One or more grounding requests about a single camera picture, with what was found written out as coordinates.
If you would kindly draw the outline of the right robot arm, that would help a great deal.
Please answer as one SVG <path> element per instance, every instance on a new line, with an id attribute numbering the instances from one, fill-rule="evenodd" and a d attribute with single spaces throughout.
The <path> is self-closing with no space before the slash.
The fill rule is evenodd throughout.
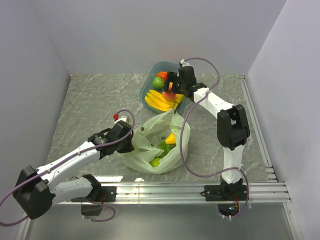
<path id="1" fill-rule="evenodd" d="M 198 83 L 190 65 L 182 65 L 177 72 L 168 72 L 164 90 L 184 95 L 217 120 L 216 135 L 223 147 L 223 170 L 220 185 L 212 195 L 219 201 L 232 201 L 247 193 L 241 172 L 243 150 L 250 136 L 245 108 L 223 100 L 205 84 Z"/>

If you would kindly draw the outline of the yellow pear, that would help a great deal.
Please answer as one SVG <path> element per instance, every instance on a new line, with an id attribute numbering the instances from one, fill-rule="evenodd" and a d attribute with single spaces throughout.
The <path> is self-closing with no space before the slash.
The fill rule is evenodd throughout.
<path id="1" fill-rule="evenodd" d="M 176 144 L 176 137 L 175 135 L 171 132 L 169 136 L 165 139 L 164 141 L 167 145 L 175 145 Z"/>

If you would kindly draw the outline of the red orange mango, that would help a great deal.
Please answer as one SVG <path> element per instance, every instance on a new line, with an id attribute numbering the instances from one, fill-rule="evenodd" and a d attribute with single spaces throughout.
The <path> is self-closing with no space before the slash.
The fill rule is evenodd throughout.
<path id="1" fill-rule="evenodd" d="M 168 73 L 167 73 L 166 71 L 161 71 L 161 72 L 159 72 L 156 76 L 157 76 L 157 77 L 161 77 L 161 78 L 163 78 L 164 80 L 166 80 L 166 79 L 167 79 L 167 76 L 168 76 Z"/>

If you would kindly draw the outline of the pink orange peach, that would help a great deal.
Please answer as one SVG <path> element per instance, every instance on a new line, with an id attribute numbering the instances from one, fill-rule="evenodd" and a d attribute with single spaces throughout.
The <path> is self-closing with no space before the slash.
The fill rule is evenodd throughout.
<path id="1" fill-rule="evenodd" d="M 174 102 L 176 99 L 176 94 L 173 92 L 163 91 L 162 97 L 168 102 Z"/>

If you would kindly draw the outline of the green round fruit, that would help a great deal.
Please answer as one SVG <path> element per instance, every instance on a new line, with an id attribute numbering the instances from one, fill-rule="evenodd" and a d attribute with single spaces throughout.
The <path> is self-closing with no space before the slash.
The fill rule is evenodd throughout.
<path id="1" fill-rule="evenodd" d="M 156 90 L 161 90 L 164 87 L 164 85 L 165 85 L 165 81 L 161 77 L 156 76 L 152 80 L 152 86 Z"/>

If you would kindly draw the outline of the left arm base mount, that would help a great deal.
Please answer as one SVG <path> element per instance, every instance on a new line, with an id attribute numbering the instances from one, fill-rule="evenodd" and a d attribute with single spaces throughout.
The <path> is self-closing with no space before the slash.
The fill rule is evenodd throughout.
<path id="1" fill-rule="evenodd" d="M 97 193 L 88 197 L 73 198 L 70 201 L 81 203 L 80 212 L 85 219 L 93 222 L 104 222 L 111 220 L 116 215 L 116 210 L 112 206 L 106 206 L 107 203 L 116 201 L 116 195 L 116 186 L 102 186 Z M 94 217 L 101 217 L 104 210 L 107 214 L 111 214 L 107 219 L 94 219 Z"/>

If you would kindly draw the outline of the teal plastic tray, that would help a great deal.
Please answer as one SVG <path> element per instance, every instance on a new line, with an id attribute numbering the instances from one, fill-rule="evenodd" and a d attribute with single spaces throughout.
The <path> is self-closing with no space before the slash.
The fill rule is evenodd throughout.
<path id="1" fill-rule="evenodd" d="M 139 94 L 147 109 L 162 114 L 170 109 L 182 112 L 188 100 L 181 94 L 163 93 L 168 72 L 177 72 L 179 66 L 171 62 L 159 62 L 152 68 Z"/>

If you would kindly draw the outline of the green grape bunch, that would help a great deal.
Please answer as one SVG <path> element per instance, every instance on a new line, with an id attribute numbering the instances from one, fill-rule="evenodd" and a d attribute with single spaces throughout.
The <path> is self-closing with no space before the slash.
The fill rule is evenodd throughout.
<path id="1" fill-rule="evenodd" d="M 160 141 L 157 148 L 162 150 L 163 152 L 158 156 L 158 158 L 162 159 L 163 157 L 165 157 L 175 146 L 175 144 L 167 144 L 164 141 Z"/>

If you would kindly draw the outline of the green fruit in bag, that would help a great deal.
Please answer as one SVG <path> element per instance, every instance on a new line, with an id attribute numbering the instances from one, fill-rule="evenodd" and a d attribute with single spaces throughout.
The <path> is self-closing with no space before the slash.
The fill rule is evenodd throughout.
<path id="1" fill-rule="evenodd" d="M 159 166 L 160 160 L 161 160 L 160 158 L 156 157 L 156 158 L 154 158 L 153 160 L 151 160 L 151 161 L 149 162 L 149 164 L 150 164 L 153 168 L 155 168 L 155 167 Z"/>

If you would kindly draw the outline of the pale green plastic bag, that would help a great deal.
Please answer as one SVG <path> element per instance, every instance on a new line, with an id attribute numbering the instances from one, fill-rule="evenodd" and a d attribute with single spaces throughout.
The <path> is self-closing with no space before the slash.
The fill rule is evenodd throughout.
<path id="1" fill-rule="evenodd" d="M 133 130 L 134 150 L 121 154 L 128 168 L 146 174 L 164 174 L 183 165 L 191 128 L 176 110 L 158 114 Z"/>

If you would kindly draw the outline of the yellow banana bunch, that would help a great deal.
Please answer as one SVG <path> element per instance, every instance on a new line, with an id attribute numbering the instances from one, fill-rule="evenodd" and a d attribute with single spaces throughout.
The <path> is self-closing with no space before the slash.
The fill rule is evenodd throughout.
<path id="1" fill-rule="evenodd" d="M 172 101 L 165 100 L 163 95 L 160 92 L 153 89 L 149 90 L 146 93 L 144 100 L 148 106 L 162 112 L 167 112 L 170 109 L 176 109 L 179 105 L 179 103 L 176 101 L 172 102 Z"/>

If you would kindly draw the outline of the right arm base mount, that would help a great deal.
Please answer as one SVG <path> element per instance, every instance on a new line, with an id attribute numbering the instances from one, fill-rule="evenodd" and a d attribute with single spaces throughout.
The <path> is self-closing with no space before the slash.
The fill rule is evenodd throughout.
<path id="1" fill-rule="evenodd" d="M 200 195 L 206 202 L 217 202 L 220 215 L 229 220 L 241 215 L 249 205 L 249 188 L 242 179 L 231 184 L 222 181 L 219 185 L 205 185 Z"/>

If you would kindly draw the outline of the yellow mango in tray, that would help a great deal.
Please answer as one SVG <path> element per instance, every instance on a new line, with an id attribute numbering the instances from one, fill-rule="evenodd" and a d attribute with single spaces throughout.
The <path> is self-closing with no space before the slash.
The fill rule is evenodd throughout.
<path id="1" fill-rule="evenodd" d="M 175 99 L 174 101 L 177 103 L 177 104 L 180 104 L 184 99 L 184 95 L 183 94 L 176 94 L 175 95 Z"/>

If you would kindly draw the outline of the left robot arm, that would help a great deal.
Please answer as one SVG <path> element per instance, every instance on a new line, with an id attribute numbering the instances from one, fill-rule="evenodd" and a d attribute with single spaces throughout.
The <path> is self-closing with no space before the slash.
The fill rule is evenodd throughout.
<path id="1" fill-rule="evenodd" d="M 130 153 L 133 132 L 126 116 L 115 120 L 113 127 L 90 136 L 77 149 L 52 163 L 34 169 L 25 167 L 16 182 L 13 197 L 26 215 L 34 220 L 53 205 L 74 199 L 100 202 L 104 193 L 101 183 L 91 174 L 65 181 L 68 175 L 117 152 Z"/>

